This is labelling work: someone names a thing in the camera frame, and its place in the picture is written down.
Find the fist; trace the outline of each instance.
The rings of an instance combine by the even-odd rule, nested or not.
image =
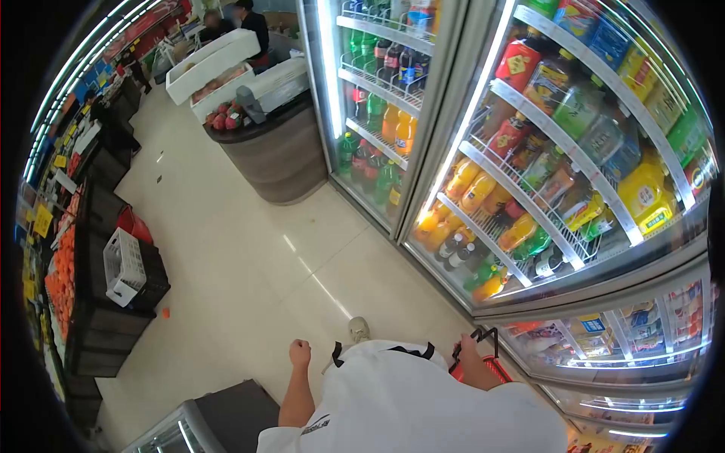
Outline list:
[[[307,367],[310,364],[312,348],[305,340],[295,340],[289,345],[289,361],[293,367]]]

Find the sneaker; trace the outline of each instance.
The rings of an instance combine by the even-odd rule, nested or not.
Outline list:
[[[350,338],[354,344],[358,344],[362,341],[370,339],[370,328],[368,322],[362,316],[352,318],[347,323],[347,328],[350,331]]]

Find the red shopping basket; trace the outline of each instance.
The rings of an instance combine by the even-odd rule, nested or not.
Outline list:
[[[507,383],[511,382],[511,377],[506,373],[506,370],[503,369],[501,364],[498,362],[498,330],[494,327],[492,329],[487,330],[485,333],[480,329],[475,329],[473,333],[471,334],[471,338],[476,339],[476,343],[481,342],[484,338],[486,338],[489,335],[494,336],[494,354],[493,355],[487,355],[485,357],[482,357],[481,360],[483,360],[486,363],[486,366],[501,380],[501,383]],[[453,351],[453,360],[454,364],[451,366],[451,368],[448,369],[448,373],[451,374],[458,382],[463,382],[463,369],[458,366],[458,355],[460,354],[460,344],[458,344],[455,347],[455,350]]]
[[[123,208],[118,216],[116,228],[124,230],[139,241],[154,245],[154,239],[151,237],[149,227],[146,226],[146,223],[138,215],[133,213],[130,204]]]

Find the white t-shirt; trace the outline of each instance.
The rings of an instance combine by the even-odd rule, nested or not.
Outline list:
[[[559,414],[524,383],[482,391],[456,381],[425,347],[365,341],[330,366],[322,402],[304,428],[269,428],[257,453],[566,451]]]

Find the white plastic crate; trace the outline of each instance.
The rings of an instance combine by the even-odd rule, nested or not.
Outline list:
[[[103,268],[106,296],[121,307],[128,305],[146,283],[138,239],[121,228],[116,228],[103,248]]]

